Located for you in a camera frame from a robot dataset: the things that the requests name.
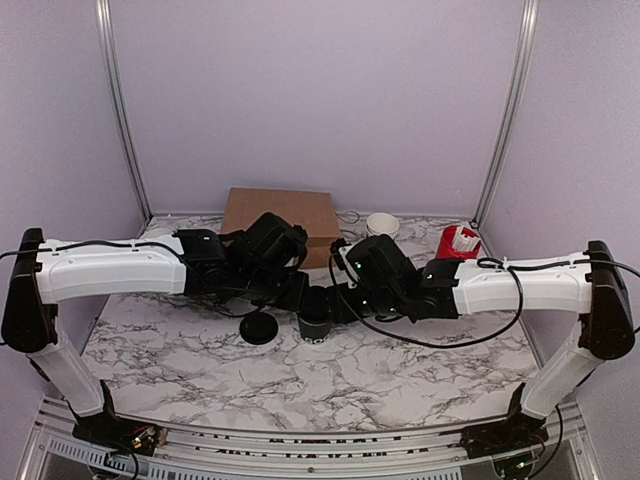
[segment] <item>marble tabletop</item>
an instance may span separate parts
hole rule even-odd
[[[348,240],[363,221],[341,221]],[[221,217],[156,217],[158,227],[219,229]],[[416,266],[433,258],[453,219],[401,219],[398,242]],[[328,285],[326,269],[309,271]],[[248,305],[234,305],[244,311]],[[245,343],[239,319],[180,296],[113,295],[83,357],[106,380],[120,413],[149,419],[267,431],[404,429],[506,413],[513,390],[536,370],[522,328],[472,347],[432,350],[408,345],[359,323],[334,326],[326,342],[298,334],[295,315],[272,311],[277,338]],[[382,325],[426,341],[448,343],[487,335],[509,313],[459,320],[408,320]]]

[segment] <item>purple wall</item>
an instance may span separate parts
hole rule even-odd
[[[112,16],[156,212],[229,187],[338,208],[473,214],[523,2],[128,0]]]
[[[603,239],[618,260],[640,267],[638,25],[637,2],[541,2],[524,101],[485,225],[499,255],[557,255]],[[628,284],[638,317],[640,283]],[[574,320],[531,318],[547,357]],[[640,349],[594,374],[579,403],[604,478],[636,478]]]
[[[138,233],[131,182],[109,103],[94,4],[13,0],[0,5],[0,251],[41,226],[48,237]],[[4,305],[12,261],[0,266]],[[76,344],[100,299],[63,304]],[[0,348],[0,478],[15,478],[44,382]]]

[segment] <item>black bottle cap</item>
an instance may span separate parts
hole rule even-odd
[[[240,322],[240,336],[251,345],[264,345],[278,335],[278,322],[265,312],[252,312]]]

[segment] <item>red cup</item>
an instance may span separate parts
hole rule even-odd
[[[474,248],[470,252],[459,252],[453,248],[453,237],[455,236],[457,229],[458,227],[456,225],[452,225],[444,229],[444,232],[442,232],[442,237],[440,238],[440,245],[438,246],[436,258],[462,258],[464,260],[471,260],[478,256],[478,253],[480,253],[482,242],[478,242],[476,248]],[[462,233],[468,237],[478,236],[476,232],[466,227],[462,230]]]

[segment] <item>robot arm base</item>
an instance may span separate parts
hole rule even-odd
[[[167,429],[149,422],[121,418],[115,413],[109,388],[100,382],[104,395],[102,412],[80,417],[71,410],[76,419],[73,436],[123,452],[152,456],[155,448],[164,443]]]
[[[469,458],[486,457],[528,448],[546,442],[549,434],[545,420],[530,417],[522,412],[520,398],[524,384],[513,393],[507,418],[496,422],[473,425],[462,430],[460,444]]]

